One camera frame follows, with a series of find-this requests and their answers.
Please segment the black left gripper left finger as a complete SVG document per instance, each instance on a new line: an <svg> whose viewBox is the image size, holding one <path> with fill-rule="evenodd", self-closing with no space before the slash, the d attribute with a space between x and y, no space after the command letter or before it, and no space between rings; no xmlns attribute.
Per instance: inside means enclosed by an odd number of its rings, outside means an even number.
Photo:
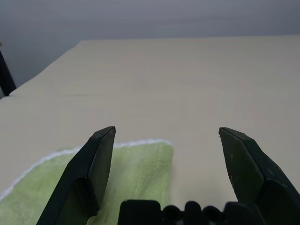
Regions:
<svg viewBox="0 0 300 225"><path fill-rule="evenodd" d="M95 132L67 164L37 224L85 225L101 208L115 127Z"/></svg>

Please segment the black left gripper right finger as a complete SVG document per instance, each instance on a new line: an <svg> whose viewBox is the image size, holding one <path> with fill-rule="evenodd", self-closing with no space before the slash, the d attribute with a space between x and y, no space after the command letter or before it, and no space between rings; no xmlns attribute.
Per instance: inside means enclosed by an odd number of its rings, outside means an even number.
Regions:
<svg viewBox="0 0 300 225"><path fill-rule="evenodd" d="M268 225L298 225L300 194L281 168L246 134L221 127L219 135L237 200L255 204Z"/></svg>

